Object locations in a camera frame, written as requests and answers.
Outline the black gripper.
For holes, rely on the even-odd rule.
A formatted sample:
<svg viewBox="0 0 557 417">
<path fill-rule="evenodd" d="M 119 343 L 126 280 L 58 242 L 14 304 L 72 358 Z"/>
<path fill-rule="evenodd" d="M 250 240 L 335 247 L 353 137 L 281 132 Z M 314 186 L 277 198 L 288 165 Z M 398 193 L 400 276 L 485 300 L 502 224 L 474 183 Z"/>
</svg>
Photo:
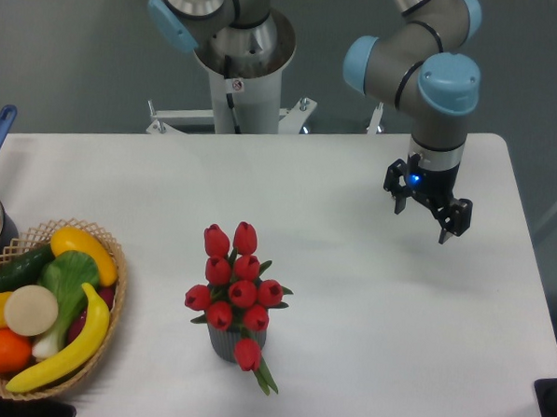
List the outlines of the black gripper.
<svg viewBox="0 0 557 417">
<path fill-rule="evenodd" d="M 453 196 L 459 165 L 446 171 L 427 170 L 422 165 L 420 154 L 412 154 L 406 162 L 394 161 L 387 169 L 383 189 L 395 201 L 395 214 L 400 214 L 412 196 L 421 205 L 428 207 L 439 222 L 439 244 L 445 244 L 452 236 L 460 237 L 471 224 L 473 202 Z"/>
</svg>

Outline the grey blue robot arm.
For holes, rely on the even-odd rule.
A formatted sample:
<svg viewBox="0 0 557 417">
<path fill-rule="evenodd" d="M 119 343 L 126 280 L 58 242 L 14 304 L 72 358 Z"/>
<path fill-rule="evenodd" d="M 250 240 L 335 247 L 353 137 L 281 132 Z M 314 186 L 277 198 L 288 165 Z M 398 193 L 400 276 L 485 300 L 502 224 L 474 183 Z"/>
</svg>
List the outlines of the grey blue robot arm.
<svg viewBox="0 0 557 417">
<path fill-rule="evenodd" d="M 478 0 L 394 0 L 403 26 L 389 38 L 365 35 L 346 51 L 350 87 L 413 119 L 409 154 L 387 169 L 384 189 L 401 212 L 408 200 L 438 221 L 442 241 L 469 229 L 472 203 L 453 188 L 477 107 L 480 69 L 459 48 L 480 27 Z M 219 133 L 279 133 L 283 70 L 294 28 L 271 0 L 149 0 L 147 12 L 175 49 L 209 75 Z"/>
</svg>

